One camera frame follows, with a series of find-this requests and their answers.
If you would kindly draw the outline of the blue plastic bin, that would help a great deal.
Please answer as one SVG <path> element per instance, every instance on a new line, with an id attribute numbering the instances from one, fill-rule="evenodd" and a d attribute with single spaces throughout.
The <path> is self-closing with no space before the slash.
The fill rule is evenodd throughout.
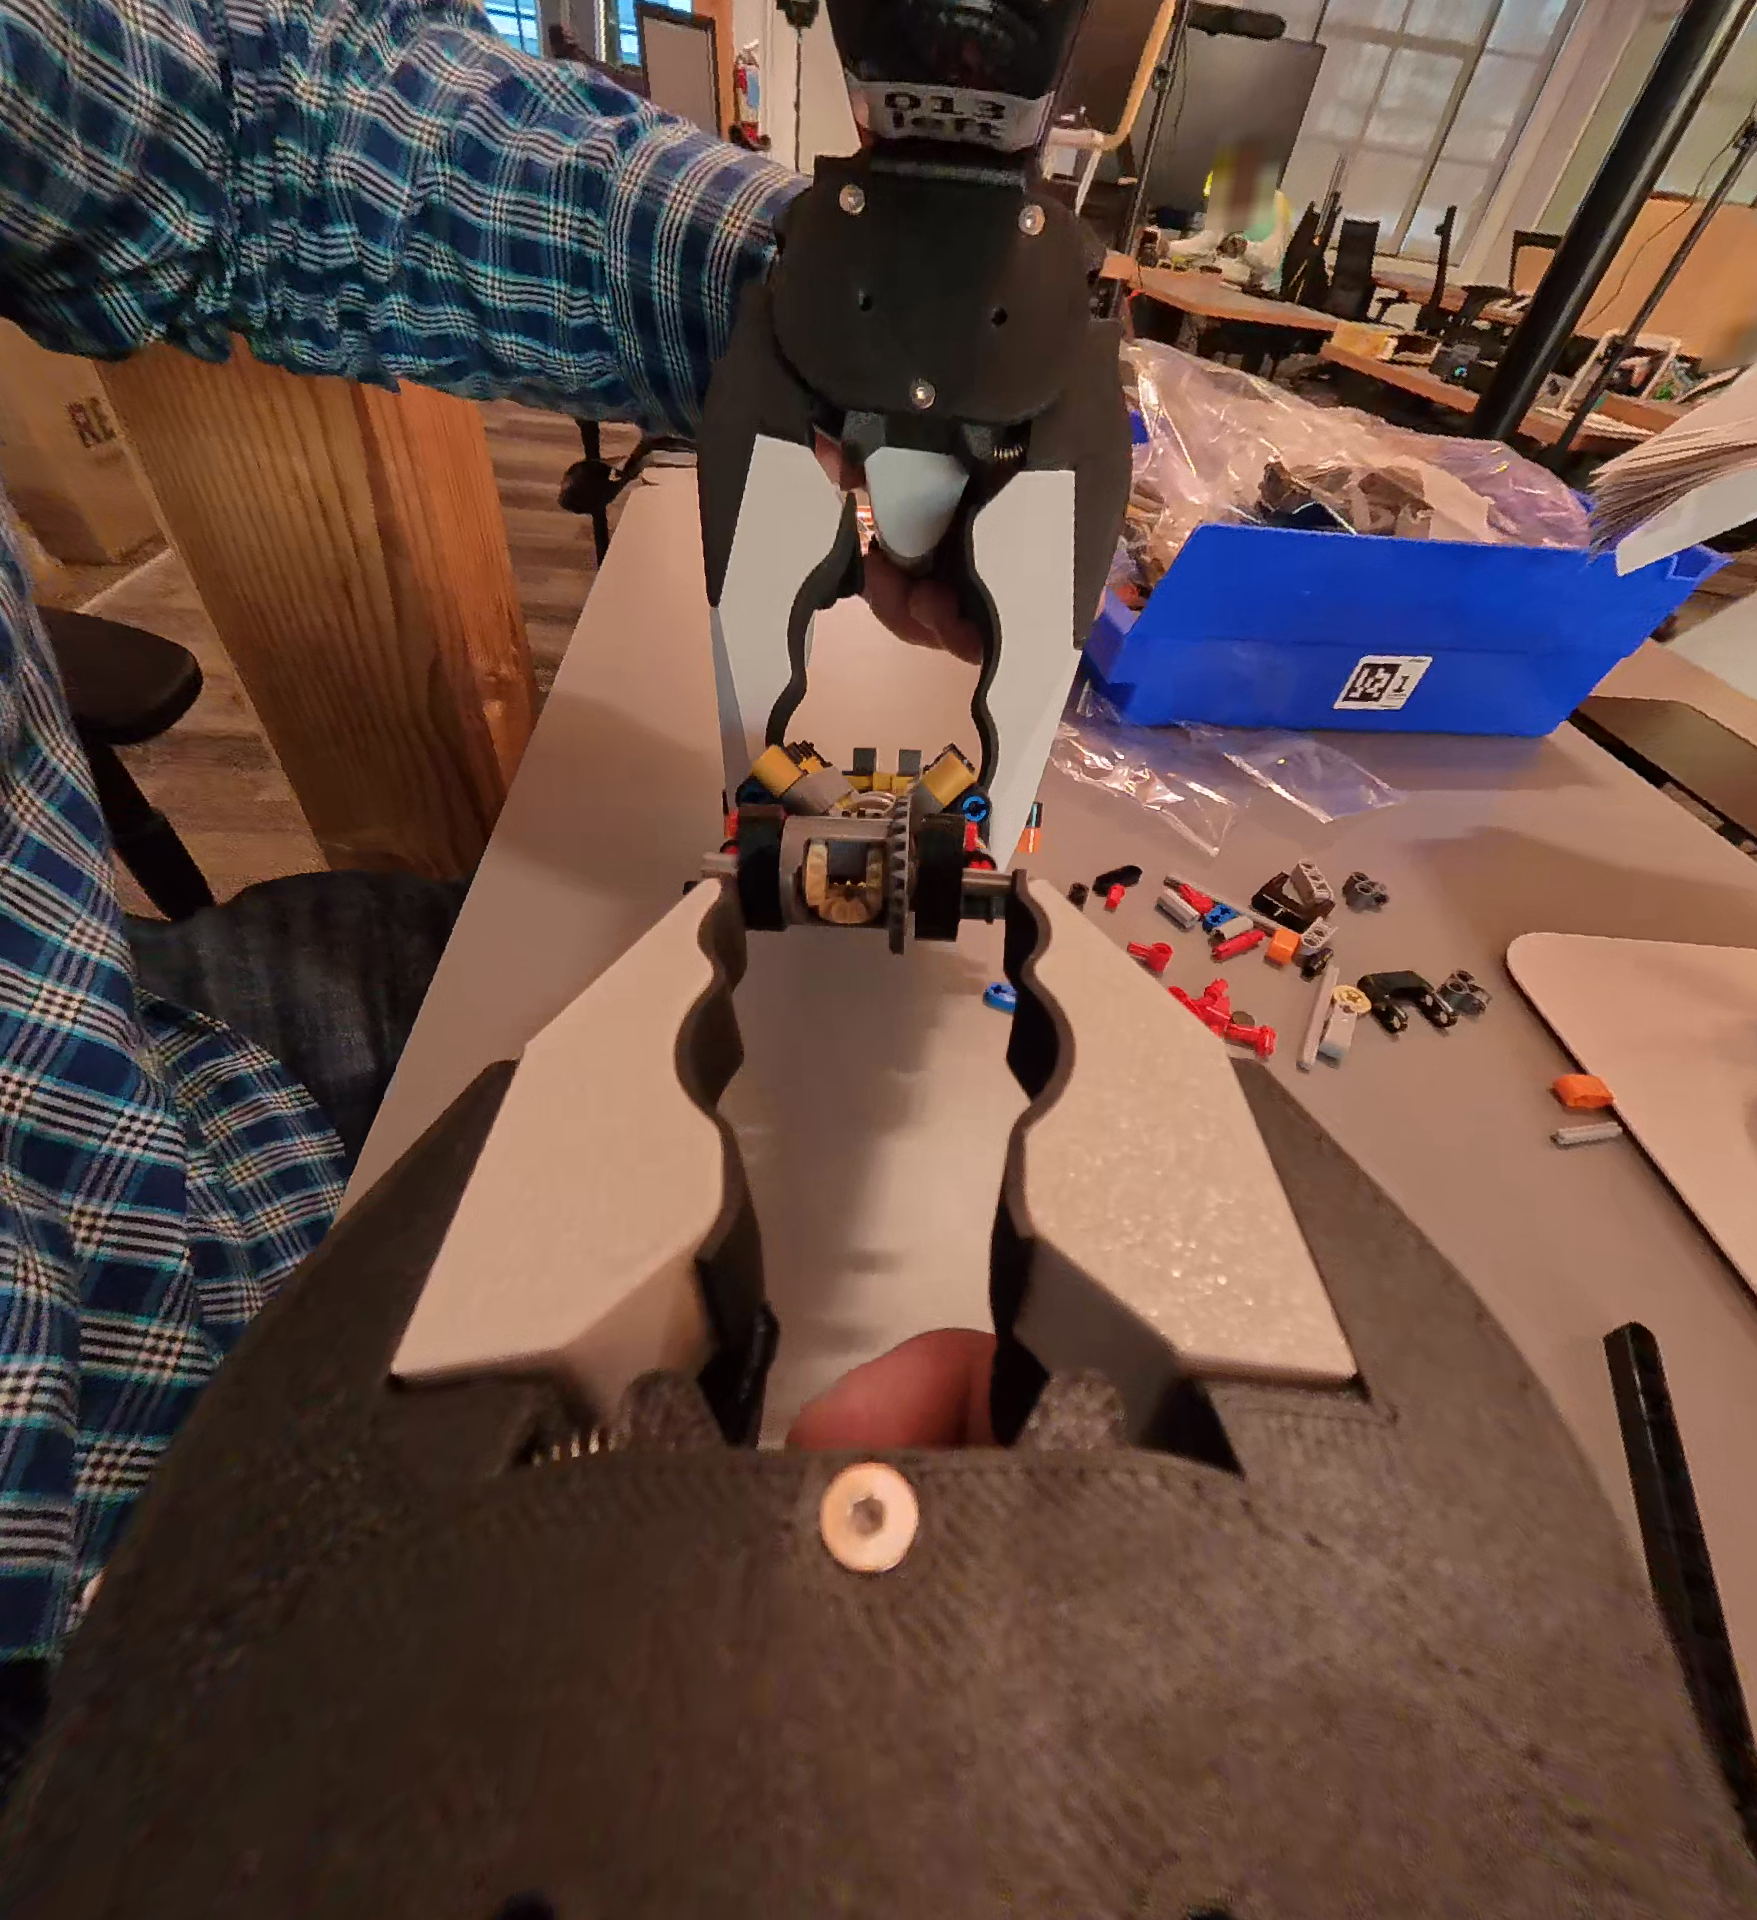
<path id="1" fill-rule="evenodd" d="M 1724 566 L 1209 524 L 1085 672 L 1134 726 L 1543 737 Z"/>

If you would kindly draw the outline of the black monitor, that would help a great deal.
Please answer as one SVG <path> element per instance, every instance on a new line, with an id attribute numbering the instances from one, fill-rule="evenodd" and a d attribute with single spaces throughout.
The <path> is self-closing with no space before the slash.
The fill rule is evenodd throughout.
<path id="1" fill-rule="evenodd" d="M 1318 42 L 1188 29 L 1142 182 L 1148 218 L 1270 203 L 1323 58 Z"/>

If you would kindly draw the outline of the dark flat pad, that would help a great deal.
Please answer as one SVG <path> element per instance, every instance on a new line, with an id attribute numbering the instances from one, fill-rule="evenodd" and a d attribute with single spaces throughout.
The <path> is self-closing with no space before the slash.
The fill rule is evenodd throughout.
<path id="1" fill-rule="evenodd" d="M 1572 726 L 1641 781 L 1689 803 L 1718 839 L 1757 857 L 1757 743 L 1670 701 L 1594 697 Z"/>

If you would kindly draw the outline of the blue plaid shirt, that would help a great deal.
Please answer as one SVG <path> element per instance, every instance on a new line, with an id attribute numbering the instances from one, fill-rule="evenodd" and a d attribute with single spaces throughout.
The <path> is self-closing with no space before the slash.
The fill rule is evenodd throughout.
<path id="1" fill-rule="evenodd" d="M 342 1199 L 306 1089 L 147 996 L 0 484 L 0 1668 L 56 1656 Z"/>

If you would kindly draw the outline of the person's right hand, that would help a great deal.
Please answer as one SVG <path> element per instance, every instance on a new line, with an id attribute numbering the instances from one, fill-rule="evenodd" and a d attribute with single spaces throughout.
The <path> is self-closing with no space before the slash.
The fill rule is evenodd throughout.
<path id="1" fill-rule="evenodd" d="M 991 1332 L 920 1332 L 808 1400 L 786 1437 L 807 1453 L 987 1449 Z"/>

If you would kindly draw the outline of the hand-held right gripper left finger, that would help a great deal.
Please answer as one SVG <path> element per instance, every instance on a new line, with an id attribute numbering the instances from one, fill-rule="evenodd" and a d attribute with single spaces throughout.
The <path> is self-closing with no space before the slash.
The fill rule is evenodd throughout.
<path id="1" fill-rule="evenodd" d="M 553 1379 L 607 1426 L 648 1374 L 691 1379 L 720 1435 L 761 1438 L 778 1343 L 743 1151 L 746 924 L 689 887 L 515 1063 L 395 1345 L 406 1385 Z"/>

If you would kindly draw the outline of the white instruction booklet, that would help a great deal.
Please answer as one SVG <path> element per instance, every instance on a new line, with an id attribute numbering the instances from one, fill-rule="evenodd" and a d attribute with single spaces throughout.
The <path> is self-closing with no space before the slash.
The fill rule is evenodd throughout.
<path id="1" fill-rule="evenodd" d="M 1590 536 L 1622 577 L 1757 518 L 1757 364 L 1730 388 L 1609 460 L 1590 487 Z"/>

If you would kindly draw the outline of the large clear bag of parts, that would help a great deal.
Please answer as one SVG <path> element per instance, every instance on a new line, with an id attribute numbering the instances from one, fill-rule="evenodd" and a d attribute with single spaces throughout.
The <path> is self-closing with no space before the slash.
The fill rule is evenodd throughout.
<path id="1" fill-rule="evenodd" d="M 1108 586 L 1142 609 L 1202 527 L 1586 552 L 1561 480 L 1498 443 L 1424 435 L 1179 350 L 1125 344 L 1131 484 Z"/>

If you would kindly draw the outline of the black office chair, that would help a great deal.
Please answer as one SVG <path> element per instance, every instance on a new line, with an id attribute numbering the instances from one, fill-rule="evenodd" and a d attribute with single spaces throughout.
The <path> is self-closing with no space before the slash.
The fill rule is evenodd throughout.
<path id="1" fill-rule="evenodd" d="M 209 883 L 120 757 L 124 749 L 157 740 L 191 713 L 204 689 L 194 653 L 96 613 L 37 612 L 114 854 L 164 921 L 194 919 L 213 904 Z"/>

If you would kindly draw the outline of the scatter of loose lego pieces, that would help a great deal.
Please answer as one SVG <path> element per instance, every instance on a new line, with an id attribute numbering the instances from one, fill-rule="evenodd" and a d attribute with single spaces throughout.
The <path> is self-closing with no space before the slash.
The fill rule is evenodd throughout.
<path id="1" fill-rule="evenodd" d="M 1009 881 L 1009 874 L 987 867 L 979 856 L 965 877 L 966 917 L 994 919 L 1000 903 L 1009 899 Z M 1076 908 L 1099 899 L 1109 913 L 1143 881 L 1143 870 L 1125 864 L 1108 870 L 1092 883 L 1070 883 L 1066 899 Z M 1297 1072 L 1341 1066 L 1361 1021 L 1371 1021 L 1380 1032 L 1395 1037 L 1415 1018 L 1443 1033 L 1458 1027 L 1460 1021 L 1477 1021 L 1488 1010 L 1492 998 L 1488 987 L 1466 968 L 1446 972 L 1438 983 L 1417 970 L 1371 970 L 1346 976 L 1336 954 L 1337 930 L 1330 921 L 1331 904 L 1336 899 L 1323 885 L 1323 874 L 1308 859 L 1274 875 L 1254 896 L 1253 908 L 1233 906 L 1177 874 L 1165 874 L 1158 881 L 1153 913 L 1180 935 L 1204 940 L 1215 976 L 1199 991 L 1173 981 L 1170 970 L 1179 961 L 1179 948 L 1167 943 L 1129 943 L 1125 953 L 1215 1037 L 1265 1063 L 1274 1058 L 1276 1032 L 1266 1021 L 1254 1021 L 1231 996 L 1228 979 L 1218 970 L 1234 958 L 1259 954 L 1276 972 L 1297 972 L 1316 989 L 1297 1039 Z"/>

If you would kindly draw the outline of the dark grey trousers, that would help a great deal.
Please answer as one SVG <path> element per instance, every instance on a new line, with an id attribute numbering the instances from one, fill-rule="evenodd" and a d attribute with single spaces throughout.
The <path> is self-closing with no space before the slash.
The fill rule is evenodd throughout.
<path id="1" fill-rule="evenodd" d="M 279 1059 L 353 1170 L 468 885 L 397 871 L 298 874 L 184 923 L 131 917 L 126 935 L 146 991 Z"/>

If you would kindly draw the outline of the long black lego beam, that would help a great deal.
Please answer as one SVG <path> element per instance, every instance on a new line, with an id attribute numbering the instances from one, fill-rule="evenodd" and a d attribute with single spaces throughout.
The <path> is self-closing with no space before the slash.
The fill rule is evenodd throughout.
<path id="1" fill-rule="evenodd" d="M 1757 1862 L 1757 1746 L 1659 1340 L 1604 1337 L 1644 1567 L 1706 1749 Z"/>

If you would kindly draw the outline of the person's left forearm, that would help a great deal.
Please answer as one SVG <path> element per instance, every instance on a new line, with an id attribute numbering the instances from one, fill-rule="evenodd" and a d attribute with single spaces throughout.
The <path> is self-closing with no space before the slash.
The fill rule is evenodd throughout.
<path id="1" fill-rule="evenodd" d="M 800 185 L 468 5 L 0 5 L 0 318 L 689 435 Z"/>

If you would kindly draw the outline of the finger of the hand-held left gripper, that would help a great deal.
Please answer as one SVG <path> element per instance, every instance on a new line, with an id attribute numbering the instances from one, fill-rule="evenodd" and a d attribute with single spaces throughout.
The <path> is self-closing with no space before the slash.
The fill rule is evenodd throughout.
<path id="1" fill-rule="evenodd" d="M 725 788 L 783 745 L 808 690 L 817 615 L 861 558 L 854 498 L 810 446 L 757 437 L 710 608 Z"/>
<path id="2" fill-rule="evenodd" d="M 1082 635 L 1076 615 L 1076 476 L 1020 473 L 974 512 L 966 582 L 985 653 L 970 703 L 993 827 L 1022 827 L 1048 760 Z"/>

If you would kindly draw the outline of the person's left hand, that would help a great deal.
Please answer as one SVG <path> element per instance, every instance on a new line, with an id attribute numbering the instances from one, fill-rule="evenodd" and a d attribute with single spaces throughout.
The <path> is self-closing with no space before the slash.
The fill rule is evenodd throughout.
<path id="1" fill-rule="evenodd" d="M 987 661 L 985 604 L 969 584 L 914 573 L 881 541 L 865 543 L 861 596 L 879 624 L 904 644 L 963 661 Z"/>

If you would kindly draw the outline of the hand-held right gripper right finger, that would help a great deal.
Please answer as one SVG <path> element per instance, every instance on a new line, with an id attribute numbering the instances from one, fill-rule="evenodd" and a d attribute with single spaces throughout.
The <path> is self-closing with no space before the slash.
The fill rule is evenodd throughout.
<path id="1" fill-rule="evenodd" d="M 1356 1386 L 1331 1306 L 1227 1045 L 1047 881 L 1003 908 L 1017 1004 L 988 1252 L 991 1421 L 1094 1374 L 1135 1443 L 1192 1435 L 1217 1383 Z"/>

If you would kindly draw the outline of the long wooden desk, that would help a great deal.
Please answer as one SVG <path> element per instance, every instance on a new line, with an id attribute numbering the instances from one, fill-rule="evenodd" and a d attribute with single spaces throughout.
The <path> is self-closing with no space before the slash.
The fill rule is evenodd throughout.
<path id="1" fill-rule="evenodd" d="M 1105 259 L 1105 277 L 1117 278 L 1129 295 L 1159 301 L 1200 321 L 1318 337 L 1321 342 L 1318 350 L 1321 361 L 1366 378 L 1374 386 L 1432 403 L 1446 415 L 1466 421 L 1477 407 L 1478 397 L 1475 394 L 1443 382 L 1435 371 L 1339 348 L 1333 344 L 1339 321 L 1321 312 L 1246 295 L 1228 286 L 1217 274 L 1139 268 L 1117 253 Z M 1661 403 L 1605 394 L 1575 431 L 1572 449 L 1575 452 L 1590 449 L 1617 452 L 1659 437 L 1695 410 L 1697 403 L 1692 402 Z"/>

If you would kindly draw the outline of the black metal pole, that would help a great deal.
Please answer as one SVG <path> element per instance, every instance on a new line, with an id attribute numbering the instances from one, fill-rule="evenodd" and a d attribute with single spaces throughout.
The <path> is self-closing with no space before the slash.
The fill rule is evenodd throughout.
<path id="1" fill-rule="evenodd" d="M 1752 11 L 1754 2 L 1689 2 L 1677 15 L 1477 402 L 1471 437 L 1513 440 Z"/>

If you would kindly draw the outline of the wooden pillar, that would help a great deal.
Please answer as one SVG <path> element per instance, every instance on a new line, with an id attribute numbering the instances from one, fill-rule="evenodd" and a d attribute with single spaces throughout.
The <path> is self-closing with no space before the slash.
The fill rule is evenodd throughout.
<path id="1" fill-rule="evenodd" d="M 534 726 L 478 403 L 244 348 L 101 378 L 328 866 L 471 874 Z"/>

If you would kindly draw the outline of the beige desk mat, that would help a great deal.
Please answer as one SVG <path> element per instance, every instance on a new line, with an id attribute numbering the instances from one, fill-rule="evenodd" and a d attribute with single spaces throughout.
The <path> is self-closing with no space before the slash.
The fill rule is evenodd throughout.
<path id="1" fill-rule="evenodd" d="M 1506 968 L 1757 1303 L 1757 948 L 1534 933 Z"/>

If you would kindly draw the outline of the cardboard box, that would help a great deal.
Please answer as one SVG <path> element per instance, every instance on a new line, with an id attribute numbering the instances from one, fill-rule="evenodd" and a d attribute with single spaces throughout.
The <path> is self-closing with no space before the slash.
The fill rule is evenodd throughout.
<path id="1" fill-rule="evenodd" d="M 114 566 L 162 541 L 162 522 L 103 379 L 0 320 L 0 476 L 54 561 Z"/>

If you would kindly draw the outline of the lego car chassis model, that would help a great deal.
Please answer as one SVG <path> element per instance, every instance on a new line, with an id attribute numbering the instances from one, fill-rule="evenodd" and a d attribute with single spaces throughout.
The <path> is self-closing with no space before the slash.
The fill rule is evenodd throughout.
<path id="1" fill-rule="evenodd" d="M 994 824 L 973 757 L 951 743 L 881 764 L 858 749 L 837 764 L 807 740 L 767 747 L 733 791 L 701 877 L 735 896 L 751 933 L 835 928 L 951 944 L 999 923 L 1013 877 L 988 847 Z"/>

